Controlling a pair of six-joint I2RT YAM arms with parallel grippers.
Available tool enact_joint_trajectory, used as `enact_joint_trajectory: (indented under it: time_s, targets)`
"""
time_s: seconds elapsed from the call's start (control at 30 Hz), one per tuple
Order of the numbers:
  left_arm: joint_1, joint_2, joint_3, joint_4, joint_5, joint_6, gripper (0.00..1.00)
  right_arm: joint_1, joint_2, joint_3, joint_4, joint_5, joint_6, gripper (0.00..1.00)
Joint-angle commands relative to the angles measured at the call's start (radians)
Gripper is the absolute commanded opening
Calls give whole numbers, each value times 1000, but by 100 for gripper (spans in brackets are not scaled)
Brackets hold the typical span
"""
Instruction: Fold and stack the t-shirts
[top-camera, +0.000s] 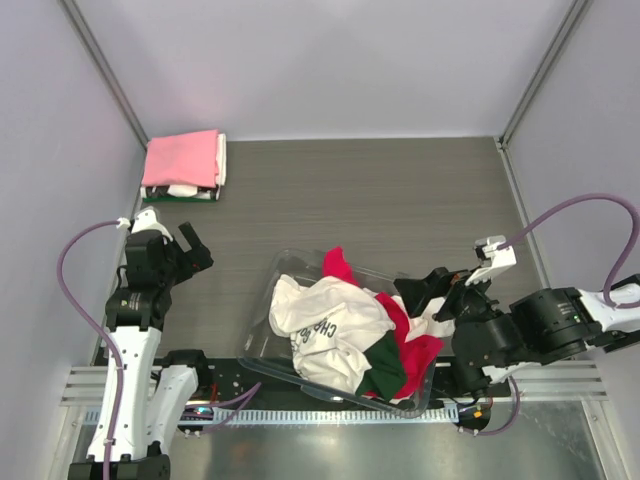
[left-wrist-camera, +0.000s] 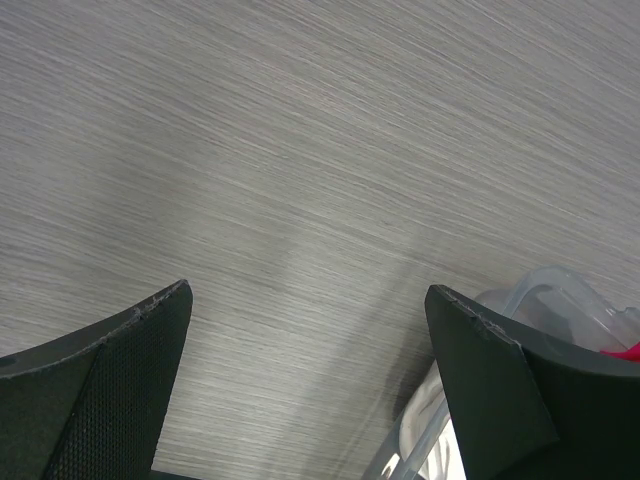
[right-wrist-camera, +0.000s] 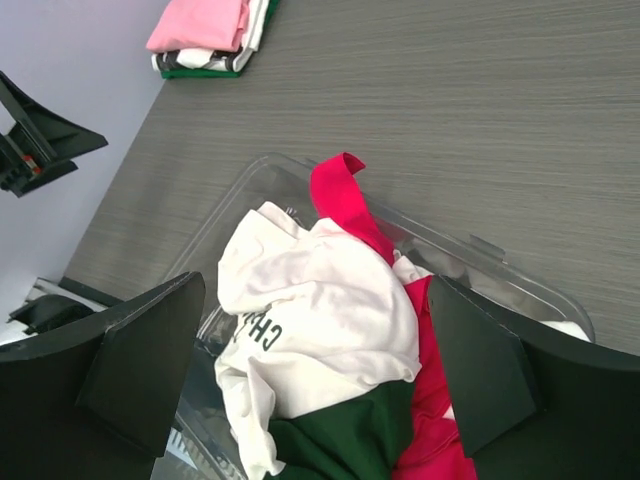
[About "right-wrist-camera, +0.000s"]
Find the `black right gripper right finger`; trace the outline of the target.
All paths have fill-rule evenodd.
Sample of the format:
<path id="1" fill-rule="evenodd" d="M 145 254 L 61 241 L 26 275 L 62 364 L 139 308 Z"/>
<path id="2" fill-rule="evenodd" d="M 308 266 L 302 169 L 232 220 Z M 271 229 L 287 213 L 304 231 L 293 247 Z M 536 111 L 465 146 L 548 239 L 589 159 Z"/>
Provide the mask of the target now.
<path id="1" fill-rule="evenodd" d="M 636 479 L 639 359 L 435 277 L 432 322 L 481 479 Z"/>

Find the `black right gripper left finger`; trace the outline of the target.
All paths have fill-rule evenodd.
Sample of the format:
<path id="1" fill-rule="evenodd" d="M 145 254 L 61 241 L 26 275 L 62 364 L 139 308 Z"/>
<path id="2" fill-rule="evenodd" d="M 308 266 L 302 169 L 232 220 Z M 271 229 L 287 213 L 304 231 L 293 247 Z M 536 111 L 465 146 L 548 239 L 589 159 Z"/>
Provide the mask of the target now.
<path id="1" fill-rule="evenodd" d="M 1 348 L 4 479 L 148 479 L 164 455 L 204 306 L 189 272 Z"/>

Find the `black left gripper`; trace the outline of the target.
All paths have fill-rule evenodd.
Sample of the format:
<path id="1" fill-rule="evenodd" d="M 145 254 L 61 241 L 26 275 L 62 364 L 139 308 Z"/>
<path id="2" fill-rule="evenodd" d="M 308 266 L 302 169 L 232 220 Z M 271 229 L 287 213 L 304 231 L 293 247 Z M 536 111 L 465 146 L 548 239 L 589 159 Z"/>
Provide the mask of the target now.
<path id="1" fill-rule="evenodd" d="M 23 197 L 78 169 L 74 159 L 107 139 L 46 109 L 1 75 L 1 104 L 14 120 L 1 136 L 1 189 Z"/>

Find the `white and green raglan shirt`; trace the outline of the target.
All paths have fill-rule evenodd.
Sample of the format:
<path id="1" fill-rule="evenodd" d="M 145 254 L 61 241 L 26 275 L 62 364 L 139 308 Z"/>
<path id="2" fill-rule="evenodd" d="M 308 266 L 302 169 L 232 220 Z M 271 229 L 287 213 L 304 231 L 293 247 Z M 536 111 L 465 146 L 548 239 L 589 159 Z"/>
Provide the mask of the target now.
<path id="1" fill-rule="evenodd" d="M 329 219 L 272 203 L 239 222 L 217 296 L 237 320 L 215 363 L 251 479 L 387 479 L 413 438 L 418 320 L 391 264 Z"/>

